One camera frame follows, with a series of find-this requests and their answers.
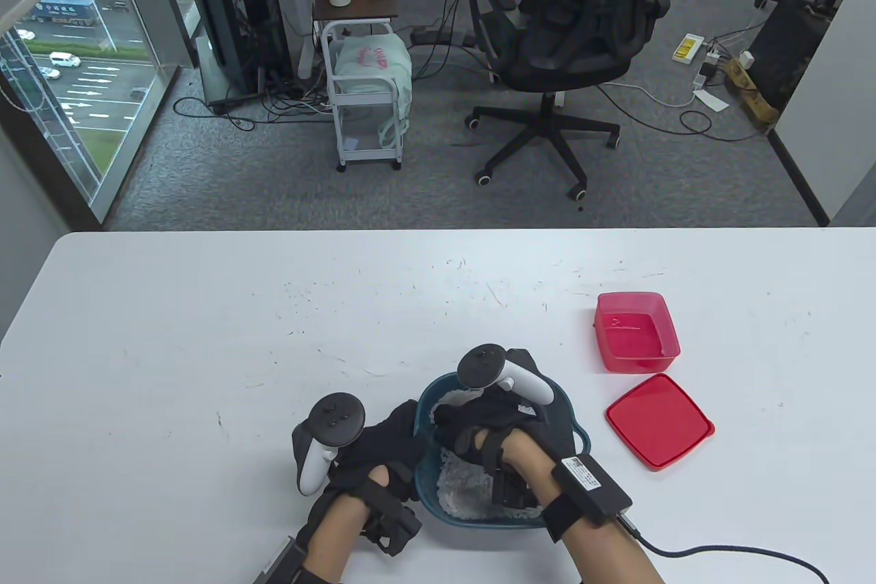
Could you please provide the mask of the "person's right hand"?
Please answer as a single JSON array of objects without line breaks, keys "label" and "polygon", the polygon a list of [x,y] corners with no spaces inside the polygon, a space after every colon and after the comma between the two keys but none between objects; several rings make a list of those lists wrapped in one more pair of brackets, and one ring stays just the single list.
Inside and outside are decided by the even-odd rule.
[{"label": "person's right hand", "polygon": [[474,347],[460,360],[456,375],[466,390],[480,394],[462,405],[435,408],[436,441],[463,461],[482,466],[492,480],[494,505],[534,506],[536,498],[528,484],[506,462],[504,441],[518,430],[544,452],[553,452],[547,409],[556,393],[531,353],[522,348],[492,343]]}]

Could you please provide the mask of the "person's left hand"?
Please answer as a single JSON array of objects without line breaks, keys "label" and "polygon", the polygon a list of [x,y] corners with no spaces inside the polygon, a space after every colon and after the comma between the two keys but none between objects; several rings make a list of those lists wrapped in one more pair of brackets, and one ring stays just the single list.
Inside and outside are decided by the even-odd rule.
[{"label": "person's left hand", "polygon": [[298,552],[307,553],[313,534],[342,494],[364,503],[369,515],[359,533],[383,553],[395,557],[419,533],[422,523],[407,505],[420,499],[414,474],[429,449],[428,440],[414,434],[417,406],[407,400],[367,427],[356,396],[332,393],[294,428],[298,491],[322,491],[295,537]]}]

